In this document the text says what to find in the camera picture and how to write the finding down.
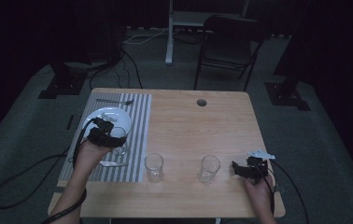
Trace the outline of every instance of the gray carpet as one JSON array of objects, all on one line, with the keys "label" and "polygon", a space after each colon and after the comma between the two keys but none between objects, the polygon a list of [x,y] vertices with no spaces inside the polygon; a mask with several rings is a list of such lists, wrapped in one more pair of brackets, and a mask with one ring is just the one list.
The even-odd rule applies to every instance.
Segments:
[{"label": "gray carpet", "polygon": [[[155,32],[158,31],[142,31],[145,34]],[[194,40],[191,36],[181,35],[180,38]],[[274,106],[264,88],[263,82],[282,82],[284,79],[273,76],[273,72],[287,44],[288,39],[284,38],[272,38],[265,42],[247,88],[264,143],[298,186],[311,223],[353,223],[353,162],[313,88],[303,83],[298,85],[298,91],[311,111]],[[124,48],[138,66],[144,89],[192,89],[198,45],[176,40],[171,66],[164,64],[165,38],[155,38],[141,45],[125,45]],[[128,74],[123,69],[123,62],[120,62],[115,69],[95,76],[92,86],[118,88],[120,84],[123,88],[139,88],[132,62],[128,57],[123,59],[131,78],[129,84]],[[244,82],[238,81],[238,75],[233,72],[205,67],[202,74],[198,90],[240,91],[243,88]],[[37,96],[47,88],[52,76],[48,66],[35,74],[0,124],[0,182],[42,158],[61,153],[72,141],[90,94],[90,78],[87,78],[80,95],[38,100]],[[70,129],[67,129],[72,115],[74,119]],[[0,203],[15,203],[25,196],[54,161],[44,162],[7,185],[0,191]],[[56,165],[38,192],[26,203],[0,210],[0,223],[40,223],[47,215],[62,164],[60,161]],[[277,168],[275,176],[283,190],[282,198],[287,210],[278,223],[305,223],[304,210],[293,186]],[[248,221],[223,219],[223,223]],[[84,218],[84,223],[109,223],[109,220]]]}]

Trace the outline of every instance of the black chair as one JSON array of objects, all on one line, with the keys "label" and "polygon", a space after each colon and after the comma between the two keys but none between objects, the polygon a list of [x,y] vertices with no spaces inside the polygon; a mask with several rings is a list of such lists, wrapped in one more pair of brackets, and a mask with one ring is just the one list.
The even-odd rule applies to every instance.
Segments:
[{"label": "black chair", "polygon": [[258,51],[267,35],[258,21],[219,15],[209,17],[204,23],[194,89],[197,89],[202,65],[241,71],[239,79],[250,66],[243,89],[246,91]]}]

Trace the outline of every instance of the chair backrest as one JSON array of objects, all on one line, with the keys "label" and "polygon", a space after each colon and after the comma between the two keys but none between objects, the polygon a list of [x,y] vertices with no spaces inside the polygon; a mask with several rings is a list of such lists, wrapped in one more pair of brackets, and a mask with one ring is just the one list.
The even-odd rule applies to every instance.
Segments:
[{"label": "chair backrest", "polygon": [[261,43],[267,34],[258,21],[214,15],[205,20],[204,32],[213,31],[230,38],[245,39]]}]

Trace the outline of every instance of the knife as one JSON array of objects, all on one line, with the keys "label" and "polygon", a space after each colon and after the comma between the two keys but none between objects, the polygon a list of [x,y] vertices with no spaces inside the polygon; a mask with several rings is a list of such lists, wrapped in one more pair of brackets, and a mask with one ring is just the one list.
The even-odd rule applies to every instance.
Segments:
[{"label": "knife", "polygon": [[108,167],[108,166],[125,166],[128,165],[128,162],[115,162],[115,161],[100,161],[100,164]]}]

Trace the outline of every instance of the black stand base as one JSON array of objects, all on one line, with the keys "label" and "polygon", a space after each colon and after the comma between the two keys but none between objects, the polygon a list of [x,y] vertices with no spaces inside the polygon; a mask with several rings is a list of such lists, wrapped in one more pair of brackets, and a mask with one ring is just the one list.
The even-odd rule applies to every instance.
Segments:
[{"label": "black stand base", "polygon": [[60,85],[54,76],[45,91],[40,92],[38,99],[55,99],[58,95],[79,95],[87,73],[71,74],[67,84]]},{"label": "black stand base", "polygon": [[301,96],[299,95],[299,92],[297,92],[296,90],[289,97],[283,97],[280,94],[281,83],[265,82],[264,85],[273,105],[297,106],[299,110],[311,111],[307,102],[302,100]]}]

